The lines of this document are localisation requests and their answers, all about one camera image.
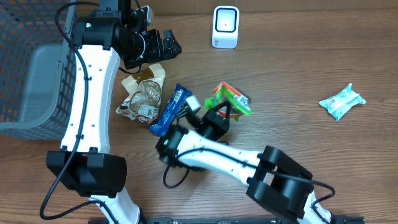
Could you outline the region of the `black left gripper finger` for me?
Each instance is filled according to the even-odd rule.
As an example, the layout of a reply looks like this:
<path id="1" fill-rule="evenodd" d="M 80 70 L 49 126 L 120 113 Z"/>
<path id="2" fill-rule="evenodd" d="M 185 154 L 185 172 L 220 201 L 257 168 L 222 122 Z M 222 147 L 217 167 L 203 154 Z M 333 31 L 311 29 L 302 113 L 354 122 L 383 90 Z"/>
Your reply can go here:
<path id="1" fill-rule="evenodd" d="M 164 46 L 165 47 L 177 47 L 179 46 L 171 29 L 164 31 Z"/>
<path id="2" fill-rule="evenodd" d="M 182 53 L 182 48 L 179 45 L 165 46 L 164 47 L 164 60 L 173 59 L 180 53 Z"/>

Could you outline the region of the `green yellow candy bag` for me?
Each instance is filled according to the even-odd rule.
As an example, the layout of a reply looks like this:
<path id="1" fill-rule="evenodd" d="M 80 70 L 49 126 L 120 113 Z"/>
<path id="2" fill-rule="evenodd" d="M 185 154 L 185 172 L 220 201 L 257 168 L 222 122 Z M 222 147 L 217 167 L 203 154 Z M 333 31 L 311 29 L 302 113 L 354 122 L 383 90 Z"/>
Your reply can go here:
<path id="1" fill-rule="evenodd" d="M 209 110 L 222 101 L 229 101 L 231 103 L 230 118 L 236 121 L 239 121 L 242 115 L 249 116 L 252 114 L 250 98 L 226 81 L 220 82 L 215 87 L 213 96 L 205 100 L 205 108 Z M 222 117 L 226 117 L 226 107 L 220 109 L 218 114 Z"/>

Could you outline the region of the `blue cookie pack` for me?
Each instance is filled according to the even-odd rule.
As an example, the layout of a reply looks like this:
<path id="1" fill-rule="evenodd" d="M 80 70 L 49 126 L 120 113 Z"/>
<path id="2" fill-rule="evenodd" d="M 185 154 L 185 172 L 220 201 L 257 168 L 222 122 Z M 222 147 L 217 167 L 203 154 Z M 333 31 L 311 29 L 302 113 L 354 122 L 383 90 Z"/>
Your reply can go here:
<path id="1" fill-rule="evenodd" d="M 158 122 L 150 126 L 150 131 L 158 137 L 165 136 L 169 126 L 175 119 L 177 111 L 182 107 L 185 99 L 192 95 L 192 91 L 176 84 L 175 91 L 167 102 Z"/>

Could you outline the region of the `beige brown cookie bag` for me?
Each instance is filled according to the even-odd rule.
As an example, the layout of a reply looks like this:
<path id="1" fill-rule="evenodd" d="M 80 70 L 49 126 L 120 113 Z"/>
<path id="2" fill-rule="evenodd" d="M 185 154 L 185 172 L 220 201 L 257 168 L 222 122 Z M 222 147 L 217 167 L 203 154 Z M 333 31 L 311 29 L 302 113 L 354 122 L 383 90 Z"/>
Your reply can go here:
<path id="1" fill-rule="evenodd" d="M 165 76 L 164 68 L 157 63 L 126 77 L 121 84 L 129 96 L 116 108 L 117 114 L 145 124 L 153 123 L 159 116 Z"/>

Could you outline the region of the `pale green wipes packet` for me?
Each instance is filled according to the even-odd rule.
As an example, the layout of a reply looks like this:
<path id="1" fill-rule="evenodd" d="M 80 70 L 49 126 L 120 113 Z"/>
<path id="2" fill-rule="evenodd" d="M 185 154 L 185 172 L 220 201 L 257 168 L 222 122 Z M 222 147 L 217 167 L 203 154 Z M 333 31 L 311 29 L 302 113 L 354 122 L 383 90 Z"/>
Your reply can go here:
<path id="1" fill-rule="evenodd" d="M 319 105 L 324 107 L 338 122 L 352 107 L 366 104 L 366 100 L 352 89 L 349 83 L 337 95 L 321 100 Z"/>

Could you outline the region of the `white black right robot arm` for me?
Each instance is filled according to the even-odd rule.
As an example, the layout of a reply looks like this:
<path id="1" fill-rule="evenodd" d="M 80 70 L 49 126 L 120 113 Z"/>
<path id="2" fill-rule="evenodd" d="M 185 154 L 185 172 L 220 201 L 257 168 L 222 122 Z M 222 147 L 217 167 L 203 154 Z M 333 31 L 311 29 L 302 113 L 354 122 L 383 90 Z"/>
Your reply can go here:
<path id="1" fill-rule="evenodd" d="M 334 223 L 335 217 L 321 206 L 327 197 L 316 198 L 314 186 L 333 187 L 313 180 L 313 175 L 280 149 L 266 146 L 263 151 L 235 149 L 220 141 L 229 129 L 228 111 L 232 105 L 224 101 L 209 109 L 202 118 L 199 107 L 186 102 L 178 112 L 193 126 L 187 129 L 171 125 L 156 144 L 160 160 L 169 167 L 188 170 L 213 170 L 236 179 L 247 188 L 247 195 L 258 205 L 280 219 L 294 223 Z"/>

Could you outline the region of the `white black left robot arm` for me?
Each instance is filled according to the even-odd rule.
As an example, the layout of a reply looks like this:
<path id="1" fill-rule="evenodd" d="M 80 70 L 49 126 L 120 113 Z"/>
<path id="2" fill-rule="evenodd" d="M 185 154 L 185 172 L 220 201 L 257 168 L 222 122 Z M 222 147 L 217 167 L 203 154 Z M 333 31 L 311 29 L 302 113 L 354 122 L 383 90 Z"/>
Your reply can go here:
<path id="1" fill-rule="evenodd" d="M 46 165 L 62 184 L 95 204 L 106 223 L 144 223 L 141 209 L 126 190 L 125 158 L 110 153 L 109 112 L 120 64 L 127 69 L 170 60 L 182 49 L 173 32 L 151 29 L 149 6 L 131 1 L 100 1 L 73 23 L 64 39 L 74 51 L 76 77 L 70 118 L 60 149 L 47 153 Z"/>

